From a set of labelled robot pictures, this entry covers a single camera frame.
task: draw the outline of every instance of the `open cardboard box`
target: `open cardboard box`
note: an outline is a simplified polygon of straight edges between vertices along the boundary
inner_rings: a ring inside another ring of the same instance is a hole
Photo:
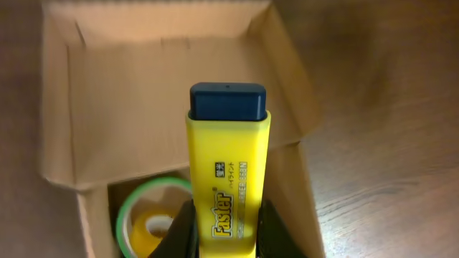
[[[41,171],[77,190],[90,257],[117,256],[109,184],[188,166],[185,115],[197,82],[266,87],[265,197],[304,252],[324,256],[299,145],[318,106],[269,1],[45,4],[42,67]]]

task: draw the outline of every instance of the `yellow tape roll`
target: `yellow tape roll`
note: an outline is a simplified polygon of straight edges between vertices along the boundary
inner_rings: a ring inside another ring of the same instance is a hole
[[[167,232],[173,220],[169,212],[146,211],[134,221],[129,242],[138,258],[148,258],[163,237],[154,236],[152,232]]]

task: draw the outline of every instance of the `green ring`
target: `green ring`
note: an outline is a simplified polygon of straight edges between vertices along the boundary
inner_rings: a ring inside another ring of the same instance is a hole
[[[129,239],[126,239],[124,237],[123,233],[123,226],[125,225],[124,221],[130,214],[132,206],[147,190],[151,190],[152,188],[165,185],[183,188],[184,190],[189,191],[191,193],[191,184],[190,182],[184,179],[172,177],[157,178],[149,182],[146,182],[140,185],[138,188],[136,188],[136,190],[134,190],[134,192],[131,193],[130,196],[128,196],[128,198],[124,201],[123,205],[121,206],[120,212],[118,213],[118,217],[116,218],[116,239],[118,240],[118,246],[120,247],[121,252],[125,257],[135,257],[133,256],[133,252],[131,251],[131,243],[129,243]]]

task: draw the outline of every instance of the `highlighter pen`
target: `highlighter pen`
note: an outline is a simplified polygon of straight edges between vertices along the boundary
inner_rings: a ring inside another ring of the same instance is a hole
[[[200,258],[255,258],[270,113],[255,83],[201,82],[186,117]]]

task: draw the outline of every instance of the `highlighter cap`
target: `highlighter cap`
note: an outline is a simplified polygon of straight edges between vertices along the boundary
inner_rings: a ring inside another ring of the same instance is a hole
[[[266,89],[256,83],[200,82],[190,89],[192,120],[261,121]]]

